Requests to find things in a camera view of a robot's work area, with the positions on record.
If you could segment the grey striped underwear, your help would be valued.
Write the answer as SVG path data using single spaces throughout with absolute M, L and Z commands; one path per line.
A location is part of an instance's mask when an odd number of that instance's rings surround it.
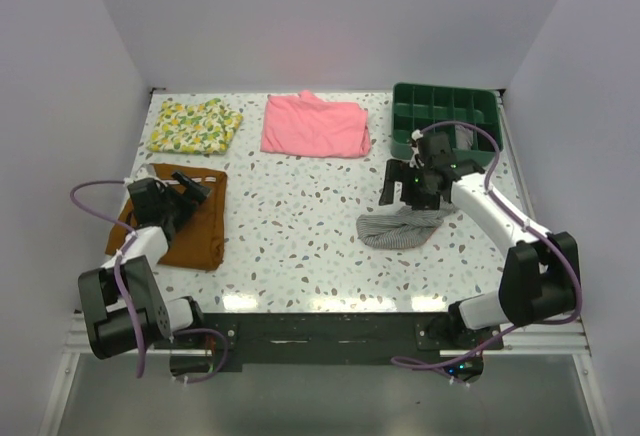
M 358 239 L 368 247 L 404 250 L 423 245 L 456 208 L 443 203 L 437 210 L 404 206 L 393 214 L 361 215 L 356 221 Z

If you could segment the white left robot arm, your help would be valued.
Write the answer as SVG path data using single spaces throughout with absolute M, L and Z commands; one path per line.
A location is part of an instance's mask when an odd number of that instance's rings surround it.
M 124 183 L 131 208 L 116 227 L 125 231 L 115 254 L 78 278 L 81 312 L 93 354 L 108 359 L 174 338 L 185 348 L 207 336 L 198 303 L 190 296 L 165 300 L 155 267 L 178 233 L 212 199 L 202 178 L 181 171 L 161 179 L 144 170 Z

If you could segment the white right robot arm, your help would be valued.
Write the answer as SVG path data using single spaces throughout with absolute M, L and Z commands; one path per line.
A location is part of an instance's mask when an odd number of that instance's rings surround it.
M 567 232 L 528 218 L 491 183 L 497 164 L 460 159 L 444 132 L 417 130 L 410 160 L 386 163 L 380 205 L 400 200 L 413 210 L 453 204 L 504 257 L 497 290 L 451 304 L 416 321 L 421 350 L 498 349 L 509 331 L 581 311 L 579 255 Z

